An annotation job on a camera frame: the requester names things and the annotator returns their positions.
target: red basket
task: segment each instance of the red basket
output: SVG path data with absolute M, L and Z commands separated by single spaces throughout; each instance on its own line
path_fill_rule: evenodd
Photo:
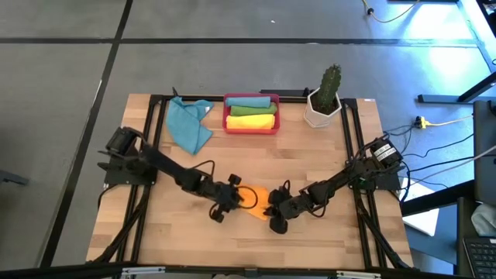
M 270 101 L 276 103 L 277 111 L 274 115 L 275 122 L 274 128 L 272 129 L 227 129 L 227 116 L 231 115 L 231 107 L 226 105 L 227 98 L 236 97 L 270 97 Z M 228 93 L 224 95 L 224 114 L 222 116 L 222 128 L 226 133 L 230 134 L 263 134 L 263 135 L 274 135 L 279 131 L 281 126 L 281 120 L 279 119 L 279 95 L 277 94 L 261 94 L 261 93 Z

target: orange object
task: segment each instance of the orange object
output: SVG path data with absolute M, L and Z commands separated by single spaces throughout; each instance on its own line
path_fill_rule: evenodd
M 257 203 L 254 208 L 244 208 L 243 210 L 247 211 L 258 219 L 262 219 L 264 221 L 267 221 L 269 219 L 269 216 L 264 215 L 265 209 L 270 206 L 269 191 L 265 187 L 241 184 L 238 187 L 238 193 L 239 196 L 241 196 L 241 198 L 243 199 L 239 205 L 247 208 L 252 207 L 255 202 Z

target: green towel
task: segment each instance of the green towel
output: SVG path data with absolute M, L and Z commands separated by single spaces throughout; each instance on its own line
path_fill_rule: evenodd
M 245 115 L 258 115 L 258 114 L 271 114 L 273 115 L 277 111 L 276 103 L 271 102 L 268 108 L 251 108 L 242 107 L 238 105 L 231 106 L 231 116 L 245 116 Z

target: white hexagonal planter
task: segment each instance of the white hexagonal planter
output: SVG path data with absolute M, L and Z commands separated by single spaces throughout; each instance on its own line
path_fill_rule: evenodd
M 305 109 L 305 114 L 303 118 L 312 128 L 322 128 L 327 127 L 331 123 L 331 118 L 341 110 L 341 102 L 339 101 L 339 96 L 336 93 L 336 99 L 338 100 L 338 108 L 332 112 L 330 115 L 325 115 L 323 113 L 317 112 L 313 110 L 312 103 L 310 101 L 310 97 L 317 93 L 319 90 L 313 91 L 307 97 L 307 107 Z

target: wooden table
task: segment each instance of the wooden table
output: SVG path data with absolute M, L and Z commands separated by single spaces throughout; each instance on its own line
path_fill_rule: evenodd
M 122 125 L 142 130 L 149 99 L 150 95 L 130 95 Z M 370 99 L 359 99 L 358 106 L 363 137 L 368 143 L 382 134 L 377 106 Z M 281 129 L 275 136 L 229 135 L 222 130 L 222 103 L 215 103 L 202 121 L 213 136 L 196 156 L 174 143 L 165 123 L 160 151 L 185 167 L 214 160 L 215 181 L 227 181 L 230 174 L 237 174 L 242 183 L 263 185 L 271 191 L 290 179 L 291 192 L 296 195 L 299 188 L 341 171 L 346 160 L 341 116 L 336 115 L 329 127 L 312 129 L 303 120 L 304 110 L 305 104 L 281 103 Z M 353 121 L 350 125 L 353 148 L 357 150 Z M 123 185 L 103 197 L 88 260 L 99 256 L 121 229 L 128 196 L 129 186 Z M 403 261 L 412 265 L 398 200 L 387 191 L 376 191 L 375 198 L 382 233 Z M 208 217 L 211 205 L 212 201 L 183 192 L 171 177 L 159 173 L 151 191 L 139 263 L 364 268 L 353 193 L 348 188 L 336 192 L 323 218 L 301 214 L 289 221 L 284 235 L 272 232 L 268 222 L 241 209 L 226 214 L 224 222 L 218 224 Z M 377 266 L 374 238 L 368 234 L 372 262 Z M 132 232 L 126 246 L 127 260 L 133 240 Z

